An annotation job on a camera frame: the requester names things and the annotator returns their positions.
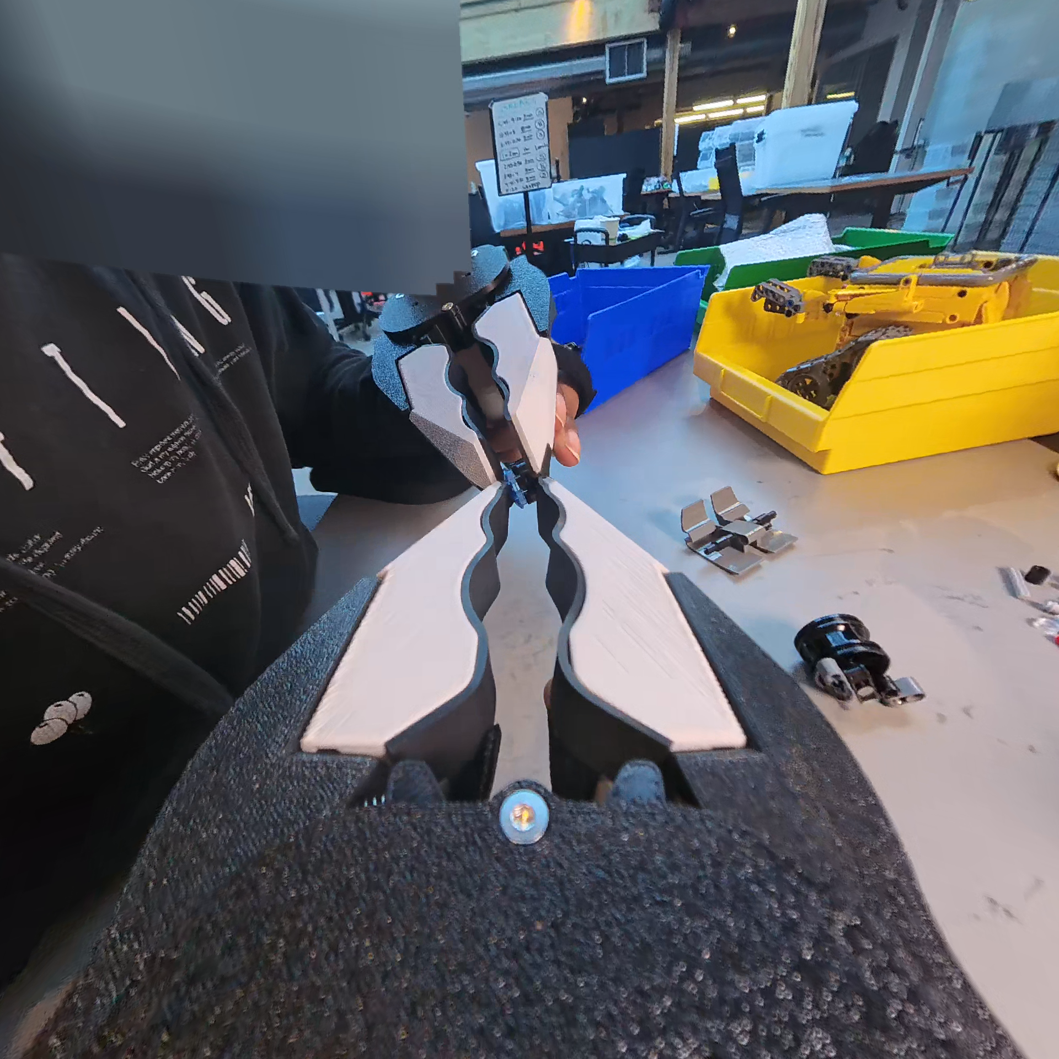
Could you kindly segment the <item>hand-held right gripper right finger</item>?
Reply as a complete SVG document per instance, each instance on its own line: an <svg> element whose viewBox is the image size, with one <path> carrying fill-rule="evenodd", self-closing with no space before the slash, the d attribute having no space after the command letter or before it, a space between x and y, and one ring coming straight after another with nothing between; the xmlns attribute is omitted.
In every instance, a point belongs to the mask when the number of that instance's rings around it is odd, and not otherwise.
<svg viewBox="0 0 1059 1059"><path fill-rule="evenodd" d="M560 620L548 706L553 792L590 801L638 761L687 792L680 755L743 751L748 736L668 569L554 479L540 480L536 510Z"/></svg>

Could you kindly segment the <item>pile of small brick pieces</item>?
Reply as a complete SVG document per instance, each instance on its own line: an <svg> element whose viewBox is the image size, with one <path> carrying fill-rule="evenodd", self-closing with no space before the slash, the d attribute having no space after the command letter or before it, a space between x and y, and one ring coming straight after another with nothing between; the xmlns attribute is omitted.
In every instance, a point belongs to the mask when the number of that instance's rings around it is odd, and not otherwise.
<svg viewBox="0 0 1059 1059"><path fill-rule="evenodd" d="M1058 644L1058 576L1046 566L1026 570L1001 566L999 577L1008 594L1018 602L1025 625Z"/></svg>

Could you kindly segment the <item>clear plastic storage tub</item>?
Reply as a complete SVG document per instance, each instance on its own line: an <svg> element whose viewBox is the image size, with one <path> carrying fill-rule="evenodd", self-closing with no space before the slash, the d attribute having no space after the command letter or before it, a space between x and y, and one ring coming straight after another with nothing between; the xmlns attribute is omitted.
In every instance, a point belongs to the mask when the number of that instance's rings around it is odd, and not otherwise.
<svg viewBox="0 0 1059 1059"><path fill-rule="evenodd" d="M475 170L495 230L524 230L522 192L511 195L498 193L493 159L477 162ZM625 180L624 174L606 175L559 181L549 189L530 192L532 227L536 229L592 217L620 216L624 212Z"/></svg>

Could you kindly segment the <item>black toy wheel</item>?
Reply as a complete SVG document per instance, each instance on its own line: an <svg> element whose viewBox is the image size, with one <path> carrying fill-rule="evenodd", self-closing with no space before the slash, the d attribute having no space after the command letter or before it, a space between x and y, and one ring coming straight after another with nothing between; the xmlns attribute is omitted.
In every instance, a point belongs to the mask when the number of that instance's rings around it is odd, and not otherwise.
<svg viewBox="0 0 1059 1059"><path fill-rule="evenodd" d="M886 651L851 614L830 614L809 622L795 633L793 645L812 674L827 663L828 672L839 671L854 687L881 682L891 665Z"/></svg>

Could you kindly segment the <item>person's left forearm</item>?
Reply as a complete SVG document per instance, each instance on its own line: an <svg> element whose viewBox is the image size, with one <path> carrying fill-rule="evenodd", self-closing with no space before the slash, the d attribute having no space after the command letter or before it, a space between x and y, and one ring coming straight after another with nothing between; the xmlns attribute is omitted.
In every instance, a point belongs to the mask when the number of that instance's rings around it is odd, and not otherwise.
<svg viewBox="0 0 1059 1059"><path fill-rule="evenodd" d="M336 341L286 287L237 283L292 467L324 493L406 505L470 482L376 384L372 357Z"/></svg>

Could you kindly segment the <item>wooden pillar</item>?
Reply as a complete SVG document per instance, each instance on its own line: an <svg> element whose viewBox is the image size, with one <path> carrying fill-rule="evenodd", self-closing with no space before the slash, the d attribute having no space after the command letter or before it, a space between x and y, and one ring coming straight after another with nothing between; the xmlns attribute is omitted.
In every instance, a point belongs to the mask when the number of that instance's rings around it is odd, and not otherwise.
<svg viewBox="0 0 1059 1059"><path fill-rule="evenodd" d="M798 1L796 4L779 103L783 109L809 104L826 8L825 0Z"/></svg>
<svg viewBox="0 0 1059 1059"><path fill-rule="evenodd" d="M663 101L661 108L659 163L660 175L665 180L671 179L674 170L674 157L676 152L676 115L681 40L682 32L679 26L674 26L667 31L663 78Z"/></svg>

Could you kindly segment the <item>person's left hand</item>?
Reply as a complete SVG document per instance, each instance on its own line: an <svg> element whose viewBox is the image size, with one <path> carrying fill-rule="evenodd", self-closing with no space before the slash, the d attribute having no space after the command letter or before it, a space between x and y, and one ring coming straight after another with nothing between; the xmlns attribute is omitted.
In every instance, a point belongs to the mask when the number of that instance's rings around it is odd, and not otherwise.
<svg viewBox="0 0 1059 1059"><path fill-rule="evenodd" d="M581 443L577 426L578 412L579 396L576 390L563 382L558 383L555 396L552 454L554 460L566 468L575 467L580 463Z"/></svg>

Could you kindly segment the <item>white cloth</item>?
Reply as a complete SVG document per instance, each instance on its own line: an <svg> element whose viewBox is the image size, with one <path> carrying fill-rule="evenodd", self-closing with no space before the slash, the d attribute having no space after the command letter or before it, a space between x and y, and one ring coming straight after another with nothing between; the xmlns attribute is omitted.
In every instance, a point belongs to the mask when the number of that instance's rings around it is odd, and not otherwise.
<svg viewBox="0 0 1059 1059"><path fill-rule="evenodd" d="M719 247L723 266L715 280L716 289L725 289L736 267L791 258L813 258L834 250L828 221L823 214L807 214L756 236Z"/></svg>

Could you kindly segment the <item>yellow tracked robot model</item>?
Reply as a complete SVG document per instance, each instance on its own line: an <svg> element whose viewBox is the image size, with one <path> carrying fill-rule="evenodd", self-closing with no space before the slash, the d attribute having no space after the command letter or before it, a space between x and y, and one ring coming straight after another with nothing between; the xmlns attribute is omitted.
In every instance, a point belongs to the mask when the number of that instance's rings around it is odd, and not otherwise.
<svg viewBox="0 0 1059 1059"><path fill-rule="evenodd" d="M813 258L809 279L834 281L824 291L770 279L752 289L764 312L808 322L830 315L840 326L833 351L802 361L776 383L830 410L870 346L932 331L998 323L1029 295L1037 255L987 251L896 258Z"/></svg>

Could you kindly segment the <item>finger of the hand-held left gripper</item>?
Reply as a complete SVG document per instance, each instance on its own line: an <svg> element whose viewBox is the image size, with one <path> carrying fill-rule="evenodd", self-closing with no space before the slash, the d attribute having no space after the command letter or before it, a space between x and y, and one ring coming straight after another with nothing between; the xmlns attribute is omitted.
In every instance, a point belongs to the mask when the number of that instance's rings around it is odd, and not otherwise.
<svg viewBox="0 0 1059 1059"><path fill-rule="evenodd" d="M498 299L472 334L491 354L491 376L530 475L548 474L555 427L558 367L549 338L538 333L520 292Z"/></svg>
<svg viewBox="0 0 1059 1059"><path fill-rule="evenodd" d="M467 399L449 379L450 354L431 343L397 361L410 420L468 482L485 489L501 482L496 457L469 417Z"/></svg>

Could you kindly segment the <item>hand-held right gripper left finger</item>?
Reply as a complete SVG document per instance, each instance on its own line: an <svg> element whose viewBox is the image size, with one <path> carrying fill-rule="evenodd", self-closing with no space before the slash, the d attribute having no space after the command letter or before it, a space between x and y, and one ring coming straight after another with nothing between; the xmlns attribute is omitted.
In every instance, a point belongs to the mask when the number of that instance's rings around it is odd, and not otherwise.
<svg viewBox="0 0 1059 1059"><path fill-rule="evenodd" d="M503 485L487 487L377 575L302 752L421 761L456 796L489 788L496 683L484 617L500 592L510 503Z"/></svg>

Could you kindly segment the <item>green plastic bin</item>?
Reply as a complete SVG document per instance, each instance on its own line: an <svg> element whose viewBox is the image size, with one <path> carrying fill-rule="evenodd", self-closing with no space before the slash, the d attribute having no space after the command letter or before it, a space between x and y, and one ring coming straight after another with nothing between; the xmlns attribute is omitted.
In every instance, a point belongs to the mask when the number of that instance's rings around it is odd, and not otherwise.
<svg viewBox="0 0 1059 1059"><path fill-rule="evenodd" d="M674 264L680 267L697 266L708 269L696 316L696 326L700 327L708 310L708 299L718 291L754 287L765 281L775 280L790 283L805 279L808 275L811 262L822 256L849 258L856 263L865 256L882 261L902 255L936 254L946 249L951 239L952 235L946 233L847 227L838 235L834 250L830 254L813 258L806 256L805 258L736 267L731 273L725 289L716 289L714 285L723 266L719 250L721 245L680 251L677 253Z"/></svg>

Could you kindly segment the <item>black office chair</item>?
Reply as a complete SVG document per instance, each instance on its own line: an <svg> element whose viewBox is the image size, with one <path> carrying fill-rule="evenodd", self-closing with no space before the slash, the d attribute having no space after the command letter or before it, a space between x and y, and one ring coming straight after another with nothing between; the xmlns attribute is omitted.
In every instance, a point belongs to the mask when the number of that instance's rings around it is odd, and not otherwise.
<svg viewBox="0 0 1059 1059"><path fill-rule="evenodd" d="M730 143L715 152L720 204L716 216L715 245L734 243L744 227L744 192L740 181L737 146Z"/></svg>

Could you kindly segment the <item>small grey connector assembly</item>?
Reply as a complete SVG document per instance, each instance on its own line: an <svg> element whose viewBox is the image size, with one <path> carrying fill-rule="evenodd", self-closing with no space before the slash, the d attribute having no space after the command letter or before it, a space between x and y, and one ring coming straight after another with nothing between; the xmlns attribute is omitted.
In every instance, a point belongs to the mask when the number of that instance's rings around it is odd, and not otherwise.
<svg viewBox="0 0 1059 1059"><path fill-rule="evenodd" d="M823 692L844 704L875 700L887 707L921 701L925 693L911 678L889 676L883 656L824 656L814 665L814 680Z"/></svg>

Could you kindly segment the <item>black utility cart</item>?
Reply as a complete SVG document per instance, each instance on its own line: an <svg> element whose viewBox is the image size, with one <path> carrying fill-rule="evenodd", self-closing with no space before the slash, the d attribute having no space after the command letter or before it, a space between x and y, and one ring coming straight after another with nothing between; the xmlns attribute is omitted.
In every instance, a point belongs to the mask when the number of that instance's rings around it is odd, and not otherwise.
<svg viewBox="0 0 1059 1059"><path fill-rule="evenodd" d="M568 240L571 273L580 269L646 268L656 266L656 253L666 233L651 215L595 216L574 222Z"/></svg>

